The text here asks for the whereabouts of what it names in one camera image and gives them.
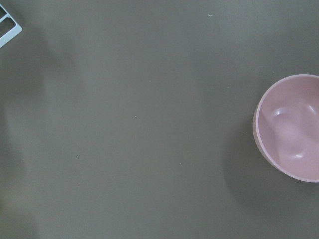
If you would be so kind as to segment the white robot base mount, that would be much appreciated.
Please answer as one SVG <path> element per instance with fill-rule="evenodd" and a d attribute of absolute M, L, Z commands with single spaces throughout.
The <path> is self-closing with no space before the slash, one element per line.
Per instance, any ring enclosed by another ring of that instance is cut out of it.
<path fill-rule="evenodd" d="M 5 46 L 21 32 L 22 27 L 12 15 L 0 5 L 0 47 Z"/>

